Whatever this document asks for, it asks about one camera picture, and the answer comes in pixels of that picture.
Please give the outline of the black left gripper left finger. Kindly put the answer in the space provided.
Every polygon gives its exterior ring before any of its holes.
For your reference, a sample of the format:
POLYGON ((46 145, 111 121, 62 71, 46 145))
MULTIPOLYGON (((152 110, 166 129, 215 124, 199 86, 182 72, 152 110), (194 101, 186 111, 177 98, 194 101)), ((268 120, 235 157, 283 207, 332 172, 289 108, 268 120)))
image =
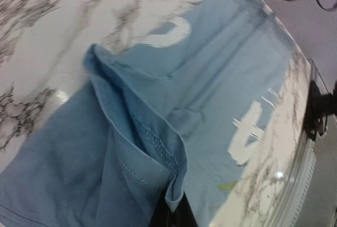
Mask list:
POLYGON ((174 213, 169 208, 165 200, 166 190, 161 192, 157 205, 151 217, 149 227, 174 227, 174 213))

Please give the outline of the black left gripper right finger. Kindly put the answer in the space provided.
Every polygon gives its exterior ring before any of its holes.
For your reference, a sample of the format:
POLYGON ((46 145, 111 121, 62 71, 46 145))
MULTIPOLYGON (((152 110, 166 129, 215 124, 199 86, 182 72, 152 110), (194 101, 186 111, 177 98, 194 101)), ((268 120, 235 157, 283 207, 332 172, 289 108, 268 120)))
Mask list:
POLYGON ((198 227, 186 194, 183 194, 176 210, 173 212, 173 226, 198 227))

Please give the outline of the light blue garment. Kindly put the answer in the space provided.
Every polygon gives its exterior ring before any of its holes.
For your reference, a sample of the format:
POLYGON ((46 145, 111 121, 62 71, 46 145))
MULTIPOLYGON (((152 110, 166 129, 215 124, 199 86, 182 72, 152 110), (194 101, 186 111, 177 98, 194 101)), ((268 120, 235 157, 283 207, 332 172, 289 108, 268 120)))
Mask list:
POLYGON ((306 68, 262 0, 1 0, 1 225, 268 226, 306 68))

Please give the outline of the aluminium front frame rail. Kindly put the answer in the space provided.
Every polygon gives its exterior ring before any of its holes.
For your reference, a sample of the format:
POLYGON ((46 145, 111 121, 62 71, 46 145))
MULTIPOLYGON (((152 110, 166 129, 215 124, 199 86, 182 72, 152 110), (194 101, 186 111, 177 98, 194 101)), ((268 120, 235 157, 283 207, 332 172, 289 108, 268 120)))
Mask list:
POLYGON ((308 100, 300 134, 299 146, 283 192, 276 202, 276 209, 268 226, 295 226, 304 206, 314 174, 316 156, 314 143, 328 130, 328 117, 336 116, 336 88, 330 93, 313 60, 308 100))

